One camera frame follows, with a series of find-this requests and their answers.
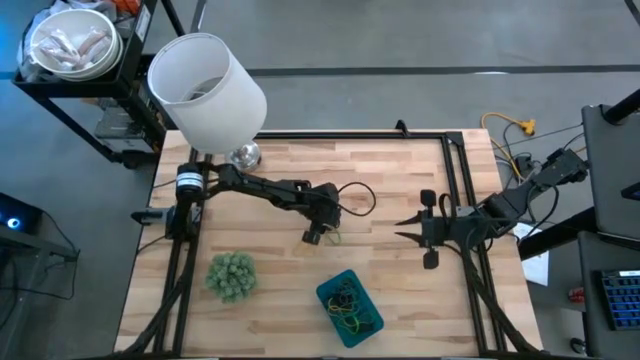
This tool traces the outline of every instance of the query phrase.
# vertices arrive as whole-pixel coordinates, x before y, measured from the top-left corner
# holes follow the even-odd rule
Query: teal plastic bin
[[[346,270],[318,286],[316,294],[348,348],[384,327],[384,320],[353,270]]]

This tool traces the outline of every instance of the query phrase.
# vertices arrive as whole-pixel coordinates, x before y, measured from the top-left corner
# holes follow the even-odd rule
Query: concrete floor
[[[15,67],[23,27],[48,0],[15,2],[0,14],[0,71]],[[194,0],[175,0],[190,24]],[[332,66],[473,66],[634,64],[628,46],[640,29],[622,0],[210,0],[203,31],[225,39],[249,68]],[[161,7],[148,35],[154,52],[173,38]],[[363,76],[259,79],[268,102],[267,129],[474,128],[499,111],[535,118],[538,134],[580,123],[580,108],[613,103],[637,88],[640,74]],[[99,114],[78,101],[61,105],[95,126]],[[29,311],[20,359],[106,354],[113,346],[140,227],[129,213],[146,205],[153,167],[109,164],[8,81],[0,81],[0,191],[44,208],[82,249],[76,296],[41,298]],[[490,124],[499,137],[505,123]],[[579,129],[525,142],[544,160]],[[523,136],[510,133],[517,141]],[[541,217],[551,197],[537,200]],[[562,220],[592,204],[588,182],[561,188]],[[58,239],[55,233],[52,239]],[[531,285],[543,343],[570,354],[580,314],[560,310],[579,285],[575,247],[555,250],[551,286]],[[72,267],[52,271],[43,289],[65,293]],[[558,318],[563,327],[555,326]]]

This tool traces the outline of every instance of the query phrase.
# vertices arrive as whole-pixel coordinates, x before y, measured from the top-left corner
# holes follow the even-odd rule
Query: keyboard
[[[611,330],[640,330],[640,270],[599,271]]]

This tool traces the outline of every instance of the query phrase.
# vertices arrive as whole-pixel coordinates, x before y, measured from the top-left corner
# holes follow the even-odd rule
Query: white lampshade
[[[211,34],[189,34],[167,44],[154,57],[148,79],[151,93],[199,152],[242,147],[267,115],[260,87]]]

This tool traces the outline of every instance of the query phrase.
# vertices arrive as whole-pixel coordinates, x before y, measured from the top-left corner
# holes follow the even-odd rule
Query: wooden tabletop
[[[493,151],[485,130],[463,132],[476,197],[482,200],[501,190]],[[477,355],[460,259],[443,248],[440,266],[424,270],[424,250],[394,234],[395,222],[422,209],[421,189],[449,192],[438,141],[264,140],[259,144],[263,162],[255,175],[271,180],[307,179],[314,186],[362,181],[376,192],[378,206],[364,218],[343,212],[341,245],[323,239],[320,246],[312,246],[301,242],[309,222],[295,212],[232,192],[207,201],[184,356]],[[176,167],[187,160],[189,149],[179,132],[167,134],[156,184],[175,178]],[[462,176],[459,168],[456,171],[464,199]],[[174,190],[173,185],[154,190],[150,205],[173,205]],[[362,212],[370,206],[370,195],[354,186],[340,194],[340,201]],[[159,225],[146,228],[141,246],[162,231]],[[416,225],[402,231],[419,229]],[[131,344],[157,310],[170,244],[160,241],[138,256],[116,350]],[[245,301],[222,304],[206,289],[204,277],[214,255],[235,250],[254,257],[258,286]],[[497,239],[489,258],[499,303],[527,340],[541,348],[513,238]],[[382,331],[352,349],[343,346],[315,293],[318,285],[346,269],[356,272],[385,322]],[[483,310],[487,337],[493,344],[488,312]],[[173,321],[167,339],[173,338]]]

